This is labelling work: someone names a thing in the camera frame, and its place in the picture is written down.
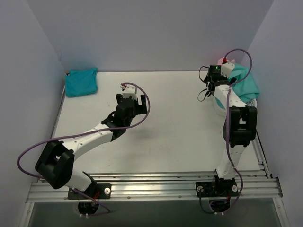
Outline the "mint green t-shirt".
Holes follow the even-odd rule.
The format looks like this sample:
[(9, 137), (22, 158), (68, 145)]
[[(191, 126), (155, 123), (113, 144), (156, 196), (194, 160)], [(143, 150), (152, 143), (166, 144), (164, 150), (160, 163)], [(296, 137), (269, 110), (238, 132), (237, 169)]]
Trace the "mint green t-shirt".
[[(247, 72), (248, 68), (241, 66), (240, 64), (235, 63), (235, 68), (233, 69), (228, 81), (231, 83), (233, 78), (236, 81), (243, 79)], [(253, 79), (249, 74), (242, 82), (235, 84), (233, 87), (235, 94), (243, 101), (248, 102), (251, 99), (257, 99), (260, 91)]]

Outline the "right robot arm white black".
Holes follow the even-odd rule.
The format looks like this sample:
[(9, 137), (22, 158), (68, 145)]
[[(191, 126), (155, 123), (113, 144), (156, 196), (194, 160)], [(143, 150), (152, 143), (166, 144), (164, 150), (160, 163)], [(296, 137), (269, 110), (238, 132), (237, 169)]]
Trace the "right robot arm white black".
[(232, 88), (236, 79), (229, 79), (235, 64), (209, 65), (205, 77), (207, 93), (218, 99), (226, 110), (223, 126), (223, 138), (226, 152), (215, 170), (215, 180), (210, 189), (215, 195), (221, 195), (227, 187), (233, 187), (241, 155), (256, 137), (257, 108), (244, 103)]

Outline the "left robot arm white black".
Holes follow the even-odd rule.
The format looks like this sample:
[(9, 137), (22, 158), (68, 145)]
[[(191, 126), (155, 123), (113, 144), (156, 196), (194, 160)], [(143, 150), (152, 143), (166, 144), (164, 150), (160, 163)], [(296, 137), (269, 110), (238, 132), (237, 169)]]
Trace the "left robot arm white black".
[(117, 106), (106, 119), (79, 137), (48, 142), (38, 159), (36, 171), (54, 188), (75, 188), (84, 198), (96, 191), (96, 181), (86, 172), (74, 170), (74, 162), (92, 149), (121, 137), (132, 126), (134, 117), (148, 114), (146, 95), (140, 99), (116, 95)]

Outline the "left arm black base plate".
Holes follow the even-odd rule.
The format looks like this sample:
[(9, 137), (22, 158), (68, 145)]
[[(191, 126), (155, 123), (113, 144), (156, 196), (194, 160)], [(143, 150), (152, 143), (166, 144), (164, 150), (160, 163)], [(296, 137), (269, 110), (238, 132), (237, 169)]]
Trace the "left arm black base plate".
[[(83, 194), (93, 198), (93, 199), (110, 199), (111, 197), (112, 184), (109, 183), (97, 183), (96, 185), (89, 186), (86, 191), (82, 192)], [(69, 200), (85, 200), (85, 196), (74, 192), (69, 188), (68, 196)]]

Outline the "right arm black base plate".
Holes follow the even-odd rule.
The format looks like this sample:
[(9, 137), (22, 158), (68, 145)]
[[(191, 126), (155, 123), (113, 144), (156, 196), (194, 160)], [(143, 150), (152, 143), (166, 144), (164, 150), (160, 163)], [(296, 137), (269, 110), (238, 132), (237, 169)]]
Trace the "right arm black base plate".
[(222, 182), (196, 182), (196, 194), (198, 197), (236, 197), (239, 195), (237, 184), (234, 181)]

